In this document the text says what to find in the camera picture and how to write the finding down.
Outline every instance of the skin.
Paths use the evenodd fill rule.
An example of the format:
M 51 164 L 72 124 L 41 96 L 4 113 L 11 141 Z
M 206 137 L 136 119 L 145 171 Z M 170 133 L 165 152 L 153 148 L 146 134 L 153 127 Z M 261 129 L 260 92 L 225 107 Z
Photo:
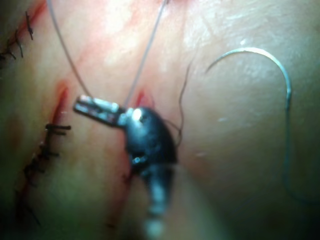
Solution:
M 32 3 L 17 7 L 14 2 L 0 7 L 1 49 Z M 53 5 L 90 92 L 122 104 L 160 2 L 92 2 L 57 0 Z M 182 121 L 178 99 L 193 59 L 182 100 L 178 158 L 237 239 L 311 238 L 319 234 L 320 207 L 293 200 L 283 186 L 286 89 L 276 65 L 263 56 L 239 53 L 208 74 L 205 70 L 221 54 L 240 47 L 264 49 L 281 61 L 293 88 L 292 187 L 319 199 L 319 10 L 316 0 L 171 0 L 149 53 L 136 92 L 144 90 L 161 116 L 176 125 Z M 0 70 L 0 121 L 5 126 L 0 132 L 0 229 L 7 229 L 7 238 L 110 239 L 115 229 L 109 225 L 117 225 L 128 195 L 123 135 L 72 111 L 84 92 L 49 13 L 32 27 L 34 41 L 28 34 L 20 39 L 25 58 L 9 60 Z M 12 50 L 19 55 L 18 48 Z M 72 130 L 55 137 L 52 149 L 61 157 L 50 160 L 35 178 L 38 188 L 25 197 L 42 227 L 30 214 L 21 226 L 14 218 L 14 189 L 25 184 L 23 168 L 39 152 L 61 85 L 69 89 L 61 124 Z

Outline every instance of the blood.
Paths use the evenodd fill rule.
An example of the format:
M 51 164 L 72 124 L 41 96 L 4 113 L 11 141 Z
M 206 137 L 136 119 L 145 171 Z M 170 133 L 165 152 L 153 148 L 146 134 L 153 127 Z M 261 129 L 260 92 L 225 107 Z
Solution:
M 149 107 L 153 109 L 155 107 L 155 102 L 154 99 L 149 94 L 146 94 L 146 91 L 142 89 L 138 92 L 133 107 Z
M 58 96 L 57 105 L 51 117 L 51 123 L 58 125 L 63 120 L 68 102 L 69 88 L 64 80 L 61 80 L 56 86 L 56 96 Z

